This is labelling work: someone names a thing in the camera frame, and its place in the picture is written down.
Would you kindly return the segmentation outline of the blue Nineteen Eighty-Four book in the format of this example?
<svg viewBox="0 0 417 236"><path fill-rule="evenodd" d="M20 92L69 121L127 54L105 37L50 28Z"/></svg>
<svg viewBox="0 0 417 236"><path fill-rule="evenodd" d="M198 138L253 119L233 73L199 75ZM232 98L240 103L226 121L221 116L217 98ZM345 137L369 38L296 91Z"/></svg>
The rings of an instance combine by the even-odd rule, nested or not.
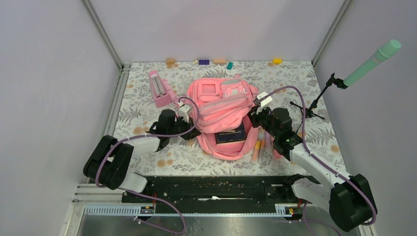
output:
<svg viewBox="0 0 417 236"><path fill-rule="evenodd" d="M215 133L214 137L216 144L222 145L228 143L243 142L247 138L247 133L244 127L244 123L242 122L240 126L233 130Z"/></svg>

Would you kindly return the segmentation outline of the pink student backpack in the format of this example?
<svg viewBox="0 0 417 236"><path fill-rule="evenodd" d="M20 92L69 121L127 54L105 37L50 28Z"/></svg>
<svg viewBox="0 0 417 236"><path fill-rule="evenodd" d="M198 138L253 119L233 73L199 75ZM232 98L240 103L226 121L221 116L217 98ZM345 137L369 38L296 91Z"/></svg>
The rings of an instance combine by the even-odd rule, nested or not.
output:
<svg viewBox="0 0 417 236"><path fill-rule="evenodd" d="M190 113L201 132L197 136L203 151L221 160L234 161L248 154L258 138L258 129L252 127L247 114L254 106L257 87L243 80L239 74L232 78L201 78L193 81L186 96L198 106ZM244 126L244 141L218 144L215 135Z"/></svg>

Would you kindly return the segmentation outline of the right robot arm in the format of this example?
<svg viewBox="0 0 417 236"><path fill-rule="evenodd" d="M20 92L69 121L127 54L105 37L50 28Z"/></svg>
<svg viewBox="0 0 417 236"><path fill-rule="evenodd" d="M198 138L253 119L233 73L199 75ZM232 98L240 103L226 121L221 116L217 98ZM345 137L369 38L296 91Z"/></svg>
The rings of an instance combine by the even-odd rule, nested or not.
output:
<svg viewBox="0 0 417 236"><path fill-rule="evenodd" d="M292 119L284 108L260 109L254 106L247 116L254 128L261 127L273 137L272 147L287 160L304 168L310 180L300 174L285 179L284 200L311 202L330 214L333 222L345 232L376 220L377 208L368 180L336 170L315 156L302 137L292 130Z"/></svg>

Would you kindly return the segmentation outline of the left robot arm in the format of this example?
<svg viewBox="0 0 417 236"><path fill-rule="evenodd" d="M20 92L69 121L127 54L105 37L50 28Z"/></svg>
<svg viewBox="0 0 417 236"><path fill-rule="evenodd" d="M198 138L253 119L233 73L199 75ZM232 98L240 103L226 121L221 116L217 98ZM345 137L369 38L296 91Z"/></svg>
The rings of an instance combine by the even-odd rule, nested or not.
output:
<svg viewBox="0 0 417 236"><path fill-rule="evenodd" d="M84 165L83 174L108 189L134 191L140 202L147 202L153 190L147 185L147 178L129 171L132 156L161 151L173 137L190 140L200 134L192 118L185 120L173 110L165 109L143 135L122 141L111 135L103 136Z"/></svg>

